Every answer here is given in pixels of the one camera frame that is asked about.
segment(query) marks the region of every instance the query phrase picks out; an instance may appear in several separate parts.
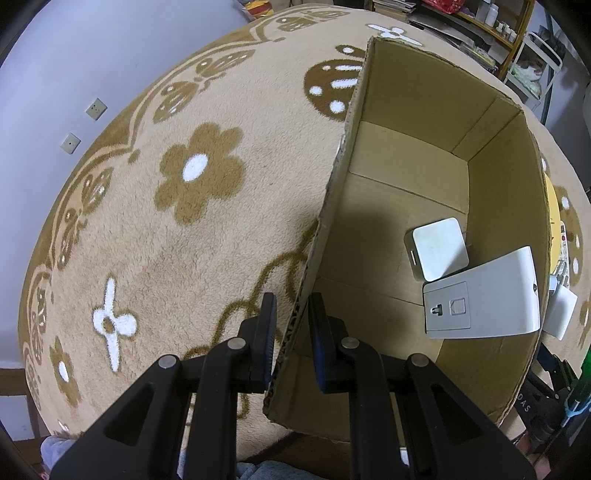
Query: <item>beige rug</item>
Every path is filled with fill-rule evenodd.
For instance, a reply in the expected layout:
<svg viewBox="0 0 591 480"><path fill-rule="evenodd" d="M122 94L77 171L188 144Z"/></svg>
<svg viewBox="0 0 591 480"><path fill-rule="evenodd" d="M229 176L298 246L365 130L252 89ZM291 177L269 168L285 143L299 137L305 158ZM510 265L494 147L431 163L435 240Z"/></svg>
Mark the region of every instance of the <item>beige rug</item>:
<svg viewBox="0 0 591 480"><path fill-rule="evenodd" d="M367 40L392 27L452 48L372 12L295 7L196 52L105 129L51 209L22 293L27 380L51 431L84 431L160 355L189 358L235 335L265 291L278 296L280 343ZM591 207L530 120L542 153L560 159L547 169L581 299L555 351L580 364ZM240 458L286 434L261 409L261 395L241 397Z"/></svg>

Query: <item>red bag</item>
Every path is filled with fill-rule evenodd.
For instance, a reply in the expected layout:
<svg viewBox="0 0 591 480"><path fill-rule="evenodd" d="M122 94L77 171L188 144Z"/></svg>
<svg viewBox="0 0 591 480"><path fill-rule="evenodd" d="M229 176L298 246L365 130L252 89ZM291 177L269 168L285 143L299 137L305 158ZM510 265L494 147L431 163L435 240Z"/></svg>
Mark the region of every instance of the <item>red bag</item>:
<svg viewBox="0 0 591 480"><path fill-rule="evenodd" d="M423 0L426 4L447 14L454 14L462 8L465 0Z"/></svg>

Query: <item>bottle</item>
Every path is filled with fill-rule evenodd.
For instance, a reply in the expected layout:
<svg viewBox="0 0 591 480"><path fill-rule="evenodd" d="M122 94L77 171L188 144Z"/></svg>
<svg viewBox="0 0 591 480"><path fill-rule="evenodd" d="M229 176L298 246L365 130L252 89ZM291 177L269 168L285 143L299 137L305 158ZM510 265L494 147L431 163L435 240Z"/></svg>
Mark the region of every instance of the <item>bottle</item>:
<svg viewBox="0 0 591 480"><path fill-rule="evenodd" d="M480 0L480 4L478 5L478 11L476 12L476 19L479 22L484 23L484 20L486 20L486 14L488 13L490 5L491 0Z"/></svg>
<svg viewBox="0 0 591 480"><path fill-rule="evenodd" d="M495 25L496 16L499 14L499 7L495 4L492 4L491 7L488 9L488 13L486 14L486 20L484 23L489 27L493 27Z"/></svg>

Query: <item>cardboard box flap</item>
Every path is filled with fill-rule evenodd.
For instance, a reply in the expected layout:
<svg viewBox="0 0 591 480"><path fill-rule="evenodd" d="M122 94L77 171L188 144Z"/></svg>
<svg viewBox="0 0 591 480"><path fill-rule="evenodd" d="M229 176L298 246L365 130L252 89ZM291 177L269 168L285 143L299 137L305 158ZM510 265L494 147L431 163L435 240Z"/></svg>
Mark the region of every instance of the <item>cardboard box flap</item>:
<svg viewBox="0 0 591 480"><path fill-rule="evenodd" d="M362 121L349 171L468 213L466 162L418 138Z"/></svg>
<svg viewBox="0 0 591 480"><path fill-rule="evenodd" d="M435 54L379 39L363 120L451 152L501 93Z"/></svg>
<svg viewBox="0 0 591 480"><path fill-rule="evenodd" d="M495 98L484 115L453 149L453 154L469 161L519 112L520 110L513 102L501 97Z"/></svg>
<svg viewBox="0 0 591 480"><path fill-rule="evenodd" d="M415 227L466 215L387 184L349 173L324 249L319 277L423 305L404 246Z"/></svg>

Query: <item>wall outlet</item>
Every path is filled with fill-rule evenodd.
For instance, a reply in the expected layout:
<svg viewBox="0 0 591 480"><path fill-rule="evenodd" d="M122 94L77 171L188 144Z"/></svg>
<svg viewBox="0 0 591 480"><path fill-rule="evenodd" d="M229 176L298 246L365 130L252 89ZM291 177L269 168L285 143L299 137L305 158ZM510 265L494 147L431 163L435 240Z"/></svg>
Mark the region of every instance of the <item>wall outlet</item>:
<svg viewBox="0 0 591 480"><path fill-rule="evenodd" d="M92 102L92 105L86 109L86 113L90 118L96 121L100 118L105 110L107 110L107 106L99 98L97 98L94 102Z"/></svg>
<svg viewBox="0 0 591 480"><path fill-rule="evenodd" d="M80 138L72 133L69 133L66 139L61 143L62 149L72 155L76 147L80 145Z"/></svg>

